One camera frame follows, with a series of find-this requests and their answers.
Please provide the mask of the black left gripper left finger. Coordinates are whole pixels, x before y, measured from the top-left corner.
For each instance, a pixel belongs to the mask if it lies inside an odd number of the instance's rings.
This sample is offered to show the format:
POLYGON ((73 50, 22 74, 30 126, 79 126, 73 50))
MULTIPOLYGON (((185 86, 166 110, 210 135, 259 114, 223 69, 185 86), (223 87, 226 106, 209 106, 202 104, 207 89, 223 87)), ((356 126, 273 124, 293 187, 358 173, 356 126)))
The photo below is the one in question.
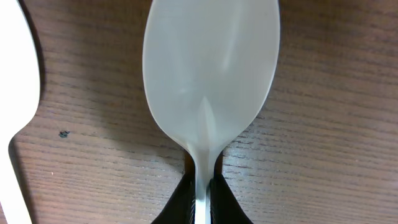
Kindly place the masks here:
POLYGON ((193 224, 194 221, 195 175, 186 173, 151 224, 193 224))

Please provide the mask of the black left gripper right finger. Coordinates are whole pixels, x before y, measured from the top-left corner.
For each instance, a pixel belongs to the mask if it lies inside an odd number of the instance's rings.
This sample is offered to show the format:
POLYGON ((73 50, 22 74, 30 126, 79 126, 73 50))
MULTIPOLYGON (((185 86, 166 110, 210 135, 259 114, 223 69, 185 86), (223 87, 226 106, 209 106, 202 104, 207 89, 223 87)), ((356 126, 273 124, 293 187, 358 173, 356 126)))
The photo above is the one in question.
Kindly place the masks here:
POLYGON ((212 224, 253 224, 222 174, 216 174, 210 182, 210 203, 212 224))

